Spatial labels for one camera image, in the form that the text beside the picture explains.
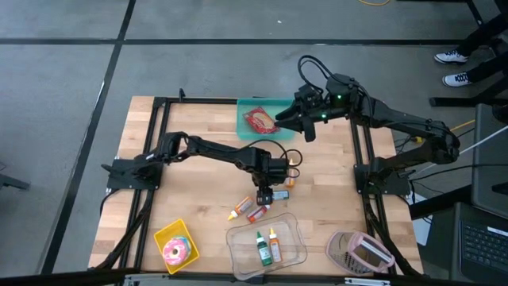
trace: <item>small bottle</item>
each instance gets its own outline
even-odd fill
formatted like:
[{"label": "small bottle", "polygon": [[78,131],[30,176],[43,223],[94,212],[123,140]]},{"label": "small bottle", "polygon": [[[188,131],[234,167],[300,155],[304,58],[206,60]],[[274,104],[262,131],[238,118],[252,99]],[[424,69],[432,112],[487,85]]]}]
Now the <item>small bottle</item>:
[{"label": "small bottle", "polygon": [[257,250],[260,252],[261,263],[263,266],[270,265],[272,263],[270,250],[268,249],[268,245],[266,242],[264,242],[264,238],[261,236],[259,231],[257,232],[256,242]]},{"label": "small bottle", "polygon": [[270,205],[260,206],[256,208],[254,211],[251,211],[250,214],[247,214],[247,219],[250,222],[255,222],[258,218],[266,214],[268,210],[270,210]]},{"label": "small bottle", "polygon": [[234,211],[231,211],[231,214],[228,217],[228,220],[232,220],[233,218],[238,218],[238,215],[243,214],[246,210],[248,210],[251,205],[254,203],[251,197],[245,198],[243,201],[237,204]]},{"label": "small bottle", "polygon": [[289,199],[289,192],[288,191],[273,191],[273,200],[285,200]]},{"label": "small bottle", "polygon": [[277,234],[275,234],[275,231],[270,227],[270,250],[271,255],[273,256],[274,262],[280,262],[283,260],[282,255],[280,254],[280,244],[279,239],[277,238]]},{"label": "small bottle", "polygon": [[[289,159],[289,166],[292,166],[292,165],[293,165],[293,159]],[[286,178],[286,181],[284,182],[286,187],[294,187],[295,176],[296,176],[295,173],[296,173],[296,171],[293,168],[290,168],[287,171],[288,177]]]}]

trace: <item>yellow bowl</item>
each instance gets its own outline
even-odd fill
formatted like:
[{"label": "yellow bowl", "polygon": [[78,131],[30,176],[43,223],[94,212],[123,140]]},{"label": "yellow bowl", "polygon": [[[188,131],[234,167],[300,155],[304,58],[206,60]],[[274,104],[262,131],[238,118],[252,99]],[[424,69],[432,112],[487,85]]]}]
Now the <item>yellow bowl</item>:
[{"label": "yellow bowl", "polygon": [[163,259],[164,259],[163,252],[164,246],[175,236],[186,237],[189,240],[192,249],[190,250],[189,258],[187,258],[181,265],[169,265],[168,263],[166,263],[166,268],[169,274],[177,273],[180,269],[184,268],[185,266],[192,263],[192,261],[195,261],[196,259],[199,258],[198,248],[196,248],[196,245],[194,244],[194,241],[192,240],[192,237],[189,234],[189,230],[187,230],[185,223],[183,223],[183,220],[179,218],[169,226],[166,226],[162,230],[159,230],[155,234],[153,234],[153,238],[155,238],[156,240],[157,247],[159,248],[160,255],[163,257]]}]

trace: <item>pink donut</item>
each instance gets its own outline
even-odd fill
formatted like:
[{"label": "pink donut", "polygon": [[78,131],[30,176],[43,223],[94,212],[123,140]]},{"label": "pink donut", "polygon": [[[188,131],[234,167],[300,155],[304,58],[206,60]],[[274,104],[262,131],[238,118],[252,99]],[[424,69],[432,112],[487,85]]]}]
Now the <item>pink donut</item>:
[{"label": "pink donut", "polygon": [[182,262],[188,258],[189,254],[191,254],[191,249],[188,246],[189,244],[185,237],[178,236],[172,238],[164,246],[164,260],[169,265],[182,264]]}]

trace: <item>red bottle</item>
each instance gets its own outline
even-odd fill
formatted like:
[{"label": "red bottle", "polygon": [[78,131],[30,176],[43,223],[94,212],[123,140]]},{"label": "red bottle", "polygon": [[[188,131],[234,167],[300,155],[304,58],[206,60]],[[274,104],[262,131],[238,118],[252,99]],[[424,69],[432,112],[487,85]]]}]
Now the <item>red bottle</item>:
[{"label": "red bottle", "polygon": [[251,211],[250,214],[247,214],[247,219],[253,223],[258,218],[262,217],[264,214],[267,213],[267,211],[270,210],[270,205],[264,205],[261,207],[256,208],[254,211]]}]

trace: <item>wooden table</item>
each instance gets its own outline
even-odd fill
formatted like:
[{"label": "wooden table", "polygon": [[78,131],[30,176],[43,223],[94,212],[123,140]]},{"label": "wooden table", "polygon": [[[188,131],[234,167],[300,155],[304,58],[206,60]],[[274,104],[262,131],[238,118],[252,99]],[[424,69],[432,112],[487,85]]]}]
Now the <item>wooden table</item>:
[{"label": "wooden table", "polygon": [[[121,136],[119,157],[129,159],[141,153],[152,102],[153,97],[133,97]],[[169,114],[168,132],[182,130],[235,147],[248,143],[237,138],[236,106],[233,104],[173,103]],[[159,124],[156,125],[156,136]],[[390,130],[373,129],[371,133],[376,156],[393,156],[394,142]],[[286,149],[296,148],[302,152],[304,161],[299,167],[301,175],[290,190],[290,199],[274,202],[265,218],[284,212],[296,216],[308,257],[304,263],[280,269],[275,272],[277,274],[345,275],[326,257],[325,245],[337,230],[366,231],[361,198],[356,193],[352,172],[355,156],[349,122],[342,118],[326,125],[316,124],[316,134],[317,139],[311,143],[306,143],[300,134],[296,134],[292,141],[283,142]],[[152,140],[152,147],[155,144],[156,139]],[[257,147],[267,149],[275,156],[281,153],[280,149],[268,142]],[[274,190],[279,189],[284,187],[274,187]],[[225,234],[229,228],[242,226],[247,220],[240,216],[228,222],[227,217],[246,195],[255,197],[256,187],[248,173],[232,164],[192,157],[182,163],[165,166],[160,189],[156,191],[153,201],[142,270],[167,271],[153,234],[181,218],[201,254],[185,271],[231,273]],[[89,266],[102,262],[124,234],[132,197],[132,190],[122,190],[106,202]],[[411,265],[422,272],[407,205],[394,195],[385,195],[384,206],[392,240]],[[130,266],[136,246],[137,238],[134,238],[129,252]]]}]

